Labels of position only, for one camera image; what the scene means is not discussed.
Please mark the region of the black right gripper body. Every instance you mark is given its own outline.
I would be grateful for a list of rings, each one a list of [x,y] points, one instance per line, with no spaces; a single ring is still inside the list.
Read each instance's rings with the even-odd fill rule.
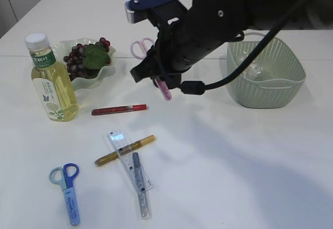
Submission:
[[[171,88],[203,88],[182,83],[182,74],[245,29],[244,0],[192,0],[187,9],[179,0],[148,11],[158,28],[157,40],[145,59],[130,70],[136,83],[160,77]]]

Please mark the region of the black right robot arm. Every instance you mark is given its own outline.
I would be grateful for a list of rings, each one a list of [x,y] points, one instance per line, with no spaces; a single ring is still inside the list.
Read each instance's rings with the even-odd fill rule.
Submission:
[[[235,80],[281,30],[332,29],[332,0],[130,0],[125,4],[130,23],[145,19],[158,28],[155,44],[131,70],[135,82],[162,77],[171,88],[201,95]],[[211,84],[182,81],[195,63],[226,42],[244,39],[244,31],[267,34],[226,78]]]

